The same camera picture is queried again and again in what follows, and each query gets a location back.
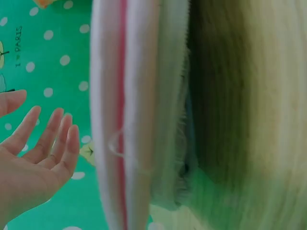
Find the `finger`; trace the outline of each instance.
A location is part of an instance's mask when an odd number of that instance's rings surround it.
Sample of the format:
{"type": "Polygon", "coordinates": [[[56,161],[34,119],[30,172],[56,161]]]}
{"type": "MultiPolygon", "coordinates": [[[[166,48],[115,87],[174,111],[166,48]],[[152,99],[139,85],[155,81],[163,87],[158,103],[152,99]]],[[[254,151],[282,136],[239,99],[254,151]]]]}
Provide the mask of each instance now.
{"type": "Polygon", "coordinates": [[[42,160],[39,165],[43,166],[47,169],[52,169],[55,165],[57,165],[65,151],[67,134],[69,128],[72,126],[72,116],[66,115],[61,121],[60,131],[58,139],[56,140],[51,154],[44,160],[42,160]]]}
{"type": "Polygon", "coordinates": [[[26,90],[0,93],[0,117],[18,109],[27,97],[26,90]]]}
{"type": "Polygon", "coordinates": [[[22,123],[17,127],[15,132],[4,140],[0,146],[6,148],[11,154],[17,155],[25,146],[29,139],[37,119],[39,118],[41,108],[33,107],[24,117],[22,123]]]}
{"type": "Polygon", "coordinates": [[[56,138],[63,117],[63,109],[56,109],[48,122],[48,125],[38,140],[34,149],[28,151],[22,157],[27,161],[37,164],[45,159],[51,150],[54,139],[56,138]]]}
{"type": "Polygon", "coordinates": [[[79,130],[73,125],[68,131],[68,138],[64,155],[59,164],[51,170],[55,173],[59,188],[61,188],[73,175],[79,156],[79,130]]]}

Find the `yellow cartoon figure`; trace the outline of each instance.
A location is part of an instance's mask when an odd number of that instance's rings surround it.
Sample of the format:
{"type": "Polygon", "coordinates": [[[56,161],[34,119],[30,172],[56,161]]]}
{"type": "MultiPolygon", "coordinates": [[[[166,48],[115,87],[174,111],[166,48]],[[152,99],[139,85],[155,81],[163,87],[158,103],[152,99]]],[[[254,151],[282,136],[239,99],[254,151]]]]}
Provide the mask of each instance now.
{"type": "Polygon", "coordinates": [[[4,66],[4,55],[8,54],[9,51],[4,52],[3,43],[0,42],[0,69],[4,66]]]}
{"type": "Polygon", "coordinates": [[[83,145],[80,149],[80,155],[83,156],[92,166],[95,166],[94,144],[92,141],[89,144],[83,145]]]}

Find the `green polka dot fabric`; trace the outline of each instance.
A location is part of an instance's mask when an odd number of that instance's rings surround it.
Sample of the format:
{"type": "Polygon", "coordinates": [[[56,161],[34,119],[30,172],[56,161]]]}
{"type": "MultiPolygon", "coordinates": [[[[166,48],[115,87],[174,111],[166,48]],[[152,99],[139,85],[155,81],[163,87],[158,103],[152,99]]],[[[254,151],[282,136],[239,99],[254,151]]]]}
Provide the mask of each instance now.
{"type": "MultiPolygon", "coordinates": [[[[0,2],[0,91],[26,89],[27,100],[0,119],[0,140],[12,134],[34,105],[42,107],[23,149],[36,144],[57,107],[73,116],[81,144],[91,141],[89,111],[90,0],[0,2]]],[[[6,226],[8,230],[107,230],[95,168],[79,158],[72,179],[49,201],[6,226]]],[[[148,229],[156,230],[154,224],[148,229]]]]}

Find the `cartoon print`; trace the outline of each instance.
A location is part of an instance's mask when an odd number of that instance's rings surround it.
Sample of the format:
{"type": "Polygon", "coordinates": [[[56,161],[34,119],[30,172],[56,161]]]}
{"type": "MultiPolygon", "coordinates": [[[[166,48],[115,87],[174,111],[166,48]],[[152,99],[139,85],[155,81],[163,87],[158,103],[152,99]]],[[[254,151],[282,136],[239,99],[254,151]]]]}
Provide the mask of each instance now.
{"type": "Polygon", "coordinates": [[[4,55],[8,54],[9,51],[4,52],[3,43],[0,41],[0,69],[4,66],[4,55]]]}
{"type": "Polygon", "coordinates": [[[83,145],[80,149],[80,155],[83,156],[92,166],[95,166],[94,144],[91,141],[89,144],[83,145]]]}
{"type": "Polygon", "coordinates": [[[56,0],[34,0],[34,2],[43,9],[52,4],[54,1],[56,0]]]}

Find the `white polka dot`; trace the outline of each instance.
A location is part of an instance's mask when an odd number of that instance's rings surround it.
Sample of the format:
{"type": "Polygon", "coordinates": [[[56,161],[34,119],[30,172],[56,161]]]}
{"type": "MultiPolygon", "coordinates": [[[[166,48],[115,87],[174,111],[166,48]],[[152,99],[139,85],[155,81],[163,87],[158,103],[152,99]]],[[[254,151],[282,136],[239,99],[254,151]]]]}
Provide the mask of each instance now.
{"type": "Polygon", "coordinates": [[[165,228],[161,223],[150,223],[148,230],[165,230],[165,228]]]}
{"type": "Polygon", "coordinates": [[[11,130],[12,129],[12,125],[10,123],[6,123],[4,125],[4,127],[5,127],[6,130],[11,130]]]}
{"type": "Polygon", "coordinates": [[[52,88],[45,88],[44,89],[44,96],[45,97],[51,97],[53,95],[53,89],[52,88]]]}
{"type": "Polygon", "coordinates": [[[71,227],[64,228],[63,230],[82,230],[82,229],[71,226],[71,227]]]}
{"type": "Polygon", "coordinates": [[[24,146],[24,148],[23,148],[23,150],[22,150],[22,152],[27,151],[27,150],[28,150],[28,148],[29,148],[29,146],[28,146],[28,145],[25,145],[25,146],[24,146]]]}
{"type": "Polygon", "coordinates": [[[88,89],[88,82],[87,81],[81,81],[79,84],[79,90],[80,91],[86,91],[88,89]]]}
{"type": "Polygon", "coordinates": [[[37,15],[37,13],[38,13],[38,7],[33,7],[33,8],[30,10],[29,15],[30,15],[30,16],[35,16],[35,15],[37,15]]]}
{"type": "Polygon", "coordinates": [[[52,30],[47,30],[44,33],[44,39],[45,40],[51,40],[53,38],[53,31],[52,30]]]}
{"type": "Polygon", "coordinates": [[[64,3],[64,9],[70,9],[71,7],[73,6],[73,2],[72,1],[66,1],[65,3],[64,3]]]}
{"type": "Polygon", "coordinates": [[[29,62],[29,63],[26,65],[25,69],[27,70],[27,72],[31,73],[31,72],[35,69],[35,64],[34,64],[34,62],[32,62],[32,61],[29,62]]]}
{"type": "Polygon", "coordinates": [[[90,136],[84,136],[82,139],[81,139],[81,142],[83,143],[83,144],[86,144],[86,143],[88,143],[88,142],[90,142],[91,141],[91,137],[90,136]]]}
{"type": "Polygon", "coordinates": [[[8,22],[8,18],[4,17],[0,20],[0,26],[5,26],[5,24],[8,22]]]}
{"type": "Polygon", "coordinates": [[[90,26],[88,24],[83,24],[80,26],[80,33],[85,34],[90,31],[90,26]]]}
{"type": "Polygon", "coordinates": [[[66,66],[69,64],[69,62],[71,61],[71,58],[68,55],[63,55],[61,57],[61,59],[59,60],[59,62],[61,63],[61,65],[66,66]]]}
{"type": "Polygon", "coordinates": [[[80,180],[83,177],[85,177],[85,173],[84,172],[74,172],[71,178],[73,180],[80,180]]]}

